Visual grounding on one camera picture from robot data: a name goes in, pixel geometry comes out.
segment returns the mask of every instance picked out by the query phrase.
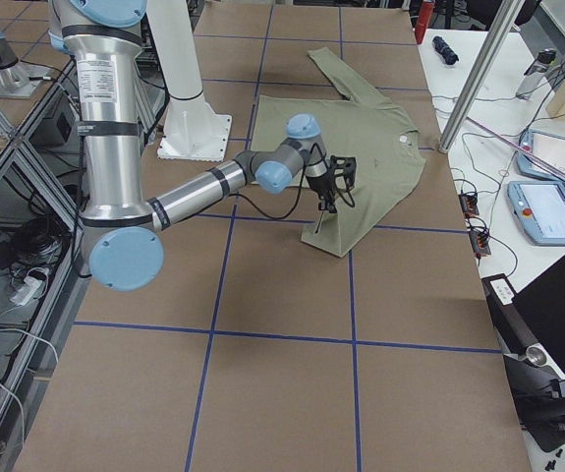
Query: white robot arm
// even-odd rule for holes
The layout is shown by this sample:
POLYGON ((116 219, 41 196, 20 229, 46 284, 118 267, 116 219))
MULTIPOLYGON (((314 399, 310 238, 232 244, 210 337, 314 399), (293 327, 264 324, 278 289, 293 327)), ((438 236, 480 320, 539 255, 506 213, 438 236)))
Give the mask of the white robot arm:
MULTIPOLYGON (((186 2, 157 1, 162 8, 176 8, 186 16, 192 42, 186 2)), ((331 212, 336 211, 334 199, 341 192, 335 179, 344 169, 347 190, 353 186, 354 158, 328 159, 318 124, 311 115, 301 114, 289 121, 288 138, 276 150, 241 152, 176 189, 145 200, 134 67, 141 52, 140 20, 146 0, 50 0, 49 4, 51 42, 74 55, 77 62, 83 120, 79 133, 87 149, 90 193, 81 214, 85 230, 82 254, 99 282, 116 290, 149 283, 163 260, 153 231, 196 214, 255 179, 277 194, 303 171, 319 195, 319 207, 331 212)), ((192 48, 196 61, 194 46, 185 47, 192 48)), ((198 83, 200 87, 197 63, 181 66, 187 74, 196 74, 194 79, 186 78, 187 86, 198 83)), ((193 89, 189 97, 182 99, 200 100, 202 91, 193 89)))

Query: green object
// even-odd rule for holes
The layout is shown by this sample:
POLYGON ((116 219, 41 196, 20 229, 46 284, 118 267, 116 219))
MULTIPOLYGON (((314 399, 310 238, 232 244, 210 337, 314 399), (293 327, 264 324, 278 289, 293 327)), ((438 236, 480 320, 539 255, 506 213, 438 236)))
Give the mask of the green object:
POLYGON ((409 115, 328 48, 309 57, 348 100, 301 100, 261 96, 252 150, 275 148, 284 140, 287 120, 313 114, 328 155, 357 159, 356 206, 337 199, 337 213, 304 227, 302 241, 345 256, 420 181, 425 159, 418 151, 418 129, 409 115))

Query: office chair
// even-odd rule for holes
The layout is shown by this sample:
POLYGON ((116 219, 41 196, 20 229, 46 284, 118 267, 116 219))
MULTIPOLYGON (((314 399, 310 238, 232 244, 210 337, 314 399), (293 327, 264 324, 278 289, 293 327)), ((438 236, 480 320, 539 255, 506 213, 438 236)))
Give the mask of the office chair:
MULTIPOLYGON (((540 2, 541 0, 527 0, 514 23, 519 26, 530 20, 540 2)), ((501 3, 502 0, 468 0, 468 15, 470 18, 483 23, 485 30, 489 30, 501 3)))

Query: bottle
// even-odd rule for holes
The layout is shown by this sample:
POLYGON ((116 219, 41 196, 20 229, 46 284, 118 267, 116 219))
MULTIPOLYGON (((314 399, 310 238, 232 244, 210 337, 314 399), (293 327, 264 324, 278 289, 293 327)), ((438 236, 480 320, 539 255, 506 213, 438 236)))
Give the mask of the bottle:
POLYGON ((543 49, 537 54, 536 60, 529 66, 527 72, 525 72, 525 77, 516 91, 518 98, 522 100, 531 98, 532 93, 537 89, 541 79, 546 72, 548 72, 550 65, 555 60, 556 55, 557 51, 555 51, 555 49, 543 49))

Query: white table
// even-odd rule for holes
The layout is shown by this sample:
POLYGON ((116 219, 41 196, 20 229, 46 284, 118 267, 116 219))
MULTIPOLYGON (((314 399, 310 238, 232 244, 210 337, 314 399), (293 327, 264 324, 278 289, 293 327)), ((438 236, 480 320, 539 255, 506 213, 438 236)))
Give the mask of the white table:
MULTIPOLYGON (((424 37, 424 43, 419 51, 424 64, 424 72, 429 89, 433 96, 457 96, 463 87, 470 70, 479 54, 486 32, 462 30, 433 30, 429 29, 424 37), (447 66, 432 47, 432 39, 440 35, 458 54, 459 62, 455 66, 447 66)), ((478 98, 505 98, 515 94, 522 81, 524 71, 533 62, 533 56, 519 34, 512 32, 508 35, 497 56, 478 98)), ((531 100, 519 99, 503 101, 476 101, 469 116, 483 123, 489 129, 499 134, 516 135, 531 121, 542 100, 546 97, 550 87, 545 85, 537 89, 531 100)), ((449 113, 454 106, 454 100, 435 97, 433 99, 437 111, 437 120, 443 130, 449 113)), ((538 117, 548 117, 545 106, 542 107, 538 117)), ((543 130, 557 135, 565 136, 565 120, 541 120, 532 125, 532 129, 543 130)), ((466 122, 462 127, 455 144, 449 151, 448 157, 453 168, 463 170, 465 178, 477 186, 479 191, 495 191, 497 185, 487 177, 478 174, 466 153, 462 136, 466 133, 483 134, 472 123, 466 122)), ((472 152, 478 170, 501 180, 503 171, 508 168, 500 194, 496 201, 493 218, 492 206, 494 195, 479 194, 480 217, 490 224, 490 233, 495 238, 510 246, 518 256, 518 267, 510 277, 516 290, 520 291, 538 275, 550 267, 565 254, 565 247, 542 247, 533 244, 523 232, 520 223, 513 215, 513 209, 507 198, 506 185, 514 180, 531 180, 518 172, 514 162, 509 165, 513 150, 496 139, 485 139, 476 136, 466 136, 466 143, 472 152)), ((453 170, 455 179, 463 178, 460 171, 453 170)), ((465 184, 466 192, 472 188, 465 184)), ((482 258, 479 272, 481 277, 496 273, 509 273, 514 264, 511 253, 495 241, 490 242, 492 255, 482 258)), ((533 438, 525 433, 525 442, 534 472, 543 470, 549 460, 556 459, 555 470, 565 471, 565 446, 560 458, 554 453, 544 453, 536 445, 533 438)))

